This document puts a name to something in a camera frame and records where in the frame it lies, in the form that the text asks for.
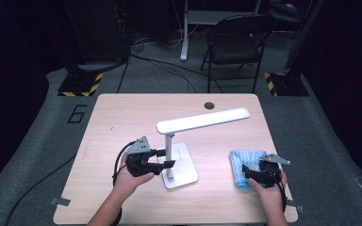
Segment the lamp base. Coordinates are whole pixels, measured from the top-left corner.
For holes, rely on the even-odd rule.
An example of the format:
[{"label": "lamp base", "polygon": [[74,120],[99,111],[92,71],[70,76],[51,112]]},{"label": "lamp base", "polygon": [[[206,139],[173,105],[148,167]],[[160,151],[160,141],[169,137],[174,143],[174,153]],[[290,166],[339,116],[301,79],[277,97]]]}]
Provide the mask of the lamp base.
[{"label": "lamp base", "polygon": [[[163,163],[166,161],[166,156],[158,157],[157,159],[159,163]],[[175,160],[174,166],[170,169],[164,169],[161,172],[164,185],[168,189],[185,186],[198,181],[198,173],[193,166],[187,144],[177,143],[172,145],[172,160]],[[173,180],[169,180],[168,170],[173,172]]]}]

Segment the blue cloth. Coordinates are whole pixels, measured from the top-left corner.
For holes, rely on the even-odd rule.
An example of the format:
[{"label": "blue cloth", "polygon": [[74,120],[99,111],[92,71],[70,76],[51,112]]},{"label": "blue cloth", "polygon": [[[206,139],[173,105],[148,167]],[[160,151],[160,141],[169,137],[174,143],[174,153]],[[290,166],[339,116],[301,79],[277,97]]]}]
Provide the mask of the blue cloth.
[{"label": "blue cloth", "polygon": [[245,178],[245,173],[242,171],[242,164],[250,170],[260,171],[258,167],[259,157],[266,155],[265,151],[253,152],[244,150],[235,150],[230,153],[232,171],[234,172],[235,185],[239,189],[253,190],[248,179]]}]

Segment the table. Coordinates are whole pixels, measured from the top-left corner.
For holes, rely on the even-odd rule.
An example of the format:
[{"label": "table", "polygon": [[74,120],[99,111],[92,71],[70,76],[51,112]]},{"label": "table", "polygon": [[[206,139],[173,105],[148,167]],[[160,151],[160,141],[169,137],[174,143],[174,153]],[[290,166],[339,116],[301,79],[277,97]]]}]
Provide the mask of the table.
[{"label": "table", "polygon": [[[205,109],[207,102],[214,109]],[[54,222],[87,223],[112,188],[114,162],[123,146],[142,136],[147,136],[151,148],[164,146],[164,136],[156,130],[158,122],[239,107],[250,111],[248,120],[176,133],[173,142],[189,146],[199,180],[167,189],[161,175],[156,176],[124,203],[121,224],[265,222],[257,193],[236,188],[229,158],[233,150],[276,153],[254,94],[100,95],[61,196],[71,202],[58,205]],[[288,187],[286,194],[291,200]],[[290,206],[285,215],[289,222],[298,218]]]},{"label": "table", "polygon": [[256,0],[253,12],[237,11],[208,11],[208,10],[189,10],[188,0],[185,0],[184,6],[184,40],[181,49],[181,61],[186,61],[188,57],[189,31],[188,24],[208,24],[215,25],[220,20],[235,15],[252,15],[257,14],[261,0]]}]

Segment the white desk lamp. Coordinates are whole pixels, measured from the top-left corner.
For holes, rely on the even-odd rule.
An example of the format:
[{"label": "white desk lamp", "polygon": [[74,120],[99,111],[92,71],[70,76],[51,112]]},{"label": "white desk lamp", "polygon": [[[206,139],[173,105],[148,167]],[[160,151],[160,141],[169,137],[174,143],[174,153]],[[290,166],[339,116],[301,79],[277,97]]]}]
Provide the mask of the white desk lamp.
[{"label": "white desk lamp", "polygon": [[159,157],[158,161],[163,163],[164,161],[175,160],[172,168],[162,171],[165,186],[171,189],[194,183],[198,180],[198,173],[193,166],[187,145],[185,143],[172,145],[172,138],[175,133],[231,121],[244,120],[250,116],[251,114],[246,108],[237,108],[159,122],[156,128],[161,135],[165,135],[166,156]]}]

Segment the yellow and black tape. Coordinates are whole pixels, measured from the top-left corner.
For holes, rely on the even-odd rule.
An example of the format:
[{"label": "yellow and black tape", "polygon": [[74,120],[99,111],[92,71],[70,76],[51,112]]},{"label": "yellow and black tape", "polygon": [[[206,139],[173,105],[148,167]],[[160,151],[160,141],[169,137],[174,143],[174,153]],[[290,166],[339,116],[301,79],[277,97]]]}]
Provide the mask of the yellow and black tape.
[{"label": "yellow and black tape", "polygon": [[271,96],[277,96],[277,91],[275,90],[274,83],[272,82],[272,74],[277,74],[277,75],[286,75],[286,74],[284,74],[284,73],[264,73],[264,77],[266,78],[267,86],[269,87]]},{"label": "yellow and black tape", "polygon": [[58,96],[69,96],[69,97],[93,96],[95,91],[98,89],[99,83],[101,82],[103,76],[104,75],[102,73],[100,73],[96,76],[93,86],[91,87],[90,91],[88,91],[88,92],[59,92]]}]

